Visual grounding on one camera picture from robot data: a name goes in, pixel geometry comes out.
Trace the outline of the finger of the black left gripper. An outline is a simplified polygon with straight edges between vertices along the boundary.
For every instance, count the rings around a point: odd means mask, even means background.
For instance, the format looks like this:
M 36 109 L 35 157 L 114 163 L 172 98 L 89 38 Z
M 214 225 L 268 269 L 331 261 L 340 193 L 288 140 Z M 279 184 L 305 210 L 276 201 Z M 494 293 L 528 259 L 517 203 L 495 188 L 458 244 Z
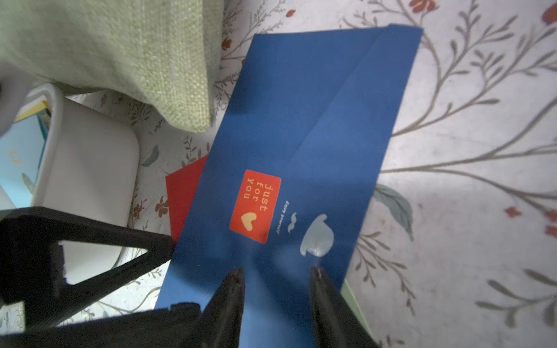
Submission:
M 77 323 L 1 337 L 2 347 L 178 347 L 200 317 L 198 304 Z
M 145 249 L 117 268 L 68 284 L 61 241 Z M 171 259 L 170 236 L 129 229 L 46 207 L 1 212 L 1 303 L 22 302 L 27 330 L 55 327 Z

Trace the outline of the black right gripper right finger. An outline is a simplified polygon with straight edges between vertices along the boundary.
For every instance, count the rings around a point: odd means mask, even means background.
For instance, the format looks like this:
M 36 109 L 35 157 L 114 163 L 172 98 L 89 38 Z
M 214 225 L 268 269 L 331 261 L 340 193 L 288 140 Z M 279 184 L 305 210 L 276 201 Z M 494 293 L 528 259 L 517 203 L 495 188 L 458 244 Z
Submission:
M 323 268 L 311 269 L 309 290 L 317 347 L 379 348 Z

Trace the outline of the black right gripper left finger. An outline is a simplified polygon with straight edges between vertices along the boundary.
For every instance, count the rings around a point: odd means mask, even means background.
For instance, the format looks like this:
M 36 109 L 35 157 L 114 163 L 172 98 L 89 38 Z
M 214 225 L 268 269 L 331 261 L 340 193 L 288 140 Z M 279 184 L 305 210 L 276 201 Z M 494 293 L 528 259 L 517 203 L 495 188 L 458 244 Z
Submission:
M 245 306 L 245 274 L 230 271 L 193 323 L 181 347 L 238 347 Z

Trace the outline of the light blue envelope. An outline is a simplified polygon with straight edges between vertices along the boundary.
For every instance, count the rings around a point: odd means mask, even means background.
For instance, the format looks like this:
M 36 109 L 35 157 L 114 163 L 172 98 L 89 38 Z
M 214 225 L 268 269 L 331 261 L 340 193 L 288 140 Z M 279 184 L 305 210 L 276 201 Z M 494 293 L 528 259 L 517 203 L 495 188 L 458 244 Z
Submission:
M 1 188 L 17 208 L 31 206 L 47 134 L 34 115 L 1 136 Z

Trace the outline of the red envelope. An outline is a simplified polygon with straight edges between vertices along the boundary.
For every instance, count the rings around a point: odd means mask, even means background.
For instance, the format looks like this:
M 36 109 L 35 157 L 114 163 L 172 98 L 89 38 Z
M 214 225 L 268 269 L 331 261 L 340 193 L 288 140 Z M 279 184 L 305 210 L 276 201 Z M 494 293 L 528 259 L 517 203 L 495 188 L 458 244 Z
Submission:
M 174 244 L 178 243 L 181 236 L 206 162 L 207 156 L 201 157 L 165 178 L 171 237 Z

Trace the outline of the dark blue envelope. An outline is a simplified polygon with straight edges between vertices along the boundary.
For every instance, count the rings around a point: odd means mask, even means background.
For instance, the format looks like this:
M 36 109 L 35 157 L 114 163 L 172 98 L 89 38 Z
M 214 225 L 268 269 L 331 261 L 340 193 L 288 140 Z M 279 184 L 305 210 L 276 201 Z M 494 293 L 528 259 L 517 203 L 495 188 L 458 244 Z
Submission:
M 207 306 L 245 272 L 241 347 L 314 347 L 310 271 L 341 286 L 420 28 L 258 34 L 207 156 L 157 306 Z

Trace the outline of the yellow envelope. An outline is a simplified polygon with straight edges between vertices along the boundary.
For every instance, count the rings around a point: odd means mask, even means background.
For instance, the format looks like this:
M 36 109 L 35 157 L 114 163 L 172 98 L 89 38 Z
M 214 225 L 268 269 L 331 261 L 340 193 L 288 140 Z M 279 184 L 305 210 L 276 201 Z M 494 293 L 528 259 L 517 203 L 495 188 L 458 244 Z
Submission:
M 20 109 L 14 119 L 14 123 L 19 123 L 20 121 L 25 120 L 28 117 L 37 115 L 42 112 L 50 112 L 48 103 L 42 99 L 32 101 L 31 103 L 24 105 Z

